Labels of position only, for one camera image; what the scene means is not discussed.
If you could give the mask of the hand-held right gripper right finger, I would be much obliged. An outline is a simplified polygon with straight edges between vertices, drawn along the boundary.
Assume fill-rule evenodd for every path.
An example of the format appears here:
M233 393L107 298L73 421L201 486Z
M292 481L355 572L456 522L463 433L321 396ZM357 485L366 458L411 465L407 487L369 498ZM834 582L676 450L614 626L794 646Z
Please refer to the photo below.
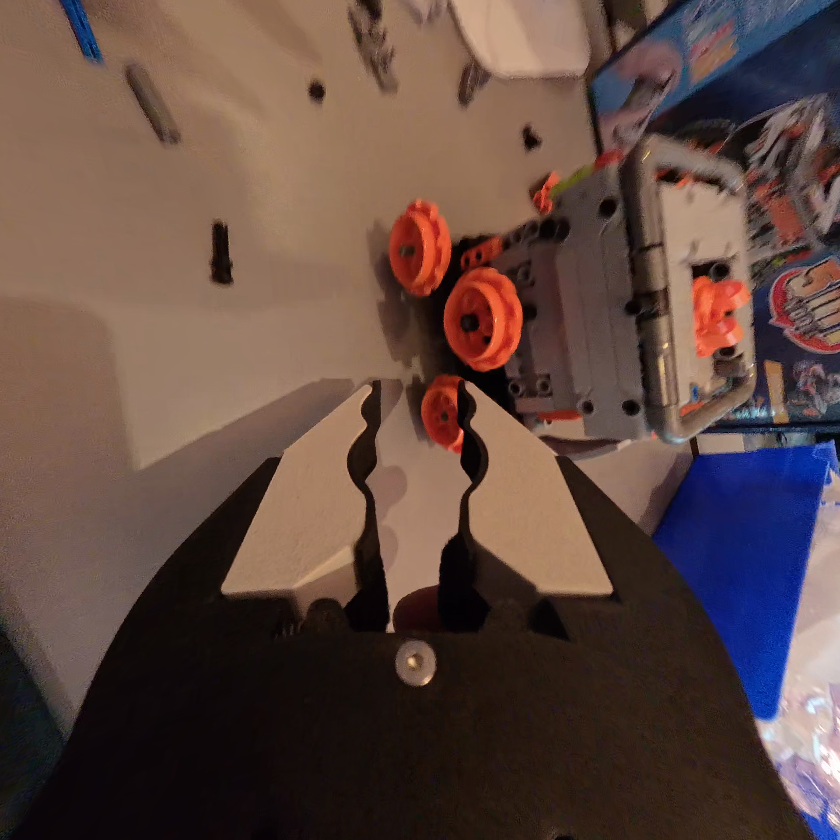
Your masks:
M446 607L606 599L613 583L552 449L476 385L458 385L469 486L441 556Z

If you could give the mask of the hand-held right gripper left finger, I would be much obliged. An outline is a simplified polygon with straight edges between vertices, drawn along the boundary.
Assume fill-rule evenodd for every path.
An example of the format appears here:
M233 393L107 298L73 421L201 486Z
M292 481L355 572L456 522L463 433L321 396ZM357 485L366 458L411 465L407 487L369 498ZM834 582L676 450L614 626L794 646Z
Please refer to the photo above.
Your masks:
M318 600L376 611L388 601L375 499L382 384L362 385L291 444L221 585L230 599L279 597L295 612Z

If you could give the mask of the black grey toy robot vehicle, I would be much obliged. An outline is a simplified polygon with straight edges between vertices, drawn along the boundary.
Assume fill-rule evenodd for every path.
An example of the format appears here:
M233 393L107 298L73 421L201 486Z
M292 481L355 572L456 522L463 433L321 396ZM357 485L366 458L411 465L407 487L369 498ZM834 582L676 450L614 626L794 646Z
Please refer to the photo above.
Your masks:
M585 442L681 445L702 434L750 403L758 381L747 197L737 164L657 133L549 179L533 195L535 217L462 258L461 277L488 266L513 282L518 349L486 373L459 363L477 384L492 377L486 393L544 438L565 422ZM736 312L743 339L709 358L695 348L702 276L751 293Z

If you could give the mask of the blue plastic bin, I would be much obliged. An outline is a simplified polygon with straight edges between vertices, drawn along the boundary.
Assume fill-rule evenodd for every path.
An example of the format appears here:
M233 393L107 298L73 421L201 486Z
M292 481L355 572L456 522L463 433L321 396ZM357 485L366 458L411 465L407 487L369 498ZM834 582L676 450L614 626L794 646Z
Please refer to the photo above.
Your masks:
M778 714L831 443L699 455L654 542L708 614L752 714Z

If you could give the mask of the long black toy pin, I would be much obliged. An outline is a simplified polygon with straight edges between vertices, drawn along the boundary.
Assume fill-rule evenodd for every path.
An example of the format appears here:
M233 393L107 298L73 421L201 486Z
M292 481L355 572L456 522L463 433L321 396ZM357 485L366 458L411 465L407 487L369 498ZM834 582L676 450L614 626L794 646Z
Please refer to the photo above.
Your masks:
M210 280L219 286L229 287L234 283L233 260L230 255L228 226L220 219L212 222L211 257L209 260Z

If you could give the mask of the clear plastic bags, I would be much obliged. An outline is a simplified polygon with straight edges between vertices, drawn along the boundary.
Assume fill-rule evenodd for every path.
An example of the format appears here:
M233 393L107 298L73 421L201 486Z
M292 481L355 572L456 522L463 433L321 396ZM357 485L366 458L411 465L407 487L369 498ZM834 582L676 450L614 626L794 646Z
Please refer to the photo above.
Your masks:
M839 506L818 512L778 714L759 734L817 838L839 838Z

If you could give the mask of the dark grey toy axle rod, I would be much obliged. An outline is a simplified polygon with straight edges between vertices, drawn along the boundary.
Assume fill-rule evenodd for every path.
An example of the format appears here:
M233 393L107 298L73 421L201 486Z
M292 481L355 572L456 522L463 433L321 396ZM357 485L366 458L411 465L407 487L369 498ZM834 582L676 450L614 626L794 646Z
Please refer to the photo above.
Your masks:
M147 69L131 62L125 66L123 75L158 141L166 145L180 144L181 132Z

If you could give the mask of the dark grey toy beam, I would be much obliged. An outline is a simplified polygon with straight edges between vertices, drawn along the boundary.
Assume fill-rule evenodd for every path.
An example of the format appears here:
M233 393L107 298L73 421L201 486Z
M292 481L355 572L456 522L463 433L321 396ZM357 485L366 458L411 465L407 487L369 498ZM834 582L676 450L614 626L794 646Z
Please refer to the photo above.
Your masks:
M471 59L462 69L458 81L457 101L462 109L467 109L477 92L489 81L490 73L477 60Z

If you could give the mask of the dark grey small toy pieces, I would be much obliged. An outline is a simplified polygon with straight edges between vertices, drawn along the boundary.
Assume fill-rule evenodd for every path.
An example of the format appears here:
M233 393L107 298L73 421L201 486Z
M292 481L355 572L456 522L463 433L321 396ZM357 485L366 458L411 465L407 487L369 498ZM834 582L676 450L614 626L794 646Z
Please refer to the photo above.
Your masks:
M365 68L383 93L396 93L398 80L392 67L396 51L383 24L383 2L352 1L348 12L355 43Z

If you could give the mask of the blue robot kit box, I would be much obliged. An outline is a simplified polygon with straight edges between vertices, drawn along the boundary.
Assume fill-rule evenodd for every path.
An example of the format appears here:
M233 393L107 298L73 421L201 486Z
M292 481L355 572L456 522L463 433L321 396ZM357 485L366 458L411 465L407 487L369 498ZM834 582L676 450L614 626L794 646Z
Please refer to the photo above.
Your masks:
M744 173L759 372L718 427L838 433L839 2L678 2L591 104L601 151L660 133Z

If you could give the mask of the wooden book stand white base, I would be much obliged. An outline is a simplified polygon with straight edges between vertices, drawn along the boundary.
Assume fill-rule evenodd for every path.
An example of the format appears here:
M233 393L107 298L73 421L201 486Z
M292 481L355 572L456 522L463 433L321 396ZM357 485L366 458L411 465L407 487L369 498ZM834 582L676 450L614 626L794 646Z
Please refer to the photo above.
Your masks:
M450 1L472 59L500 79L582 78L592 48L580 1Z

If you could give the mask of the small blue toy brick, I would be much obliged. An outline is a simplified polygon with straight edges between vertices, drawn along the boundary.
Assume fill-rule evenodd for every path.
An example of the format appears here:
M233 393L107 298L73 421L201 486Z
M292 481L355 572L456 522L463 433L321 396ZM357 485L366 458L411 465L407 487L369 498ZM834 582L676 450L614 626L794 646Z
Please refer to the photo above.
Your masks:
M68 25L74 35L81 54L88 60L101 64L102 53L89 22L82 1L59 1Z

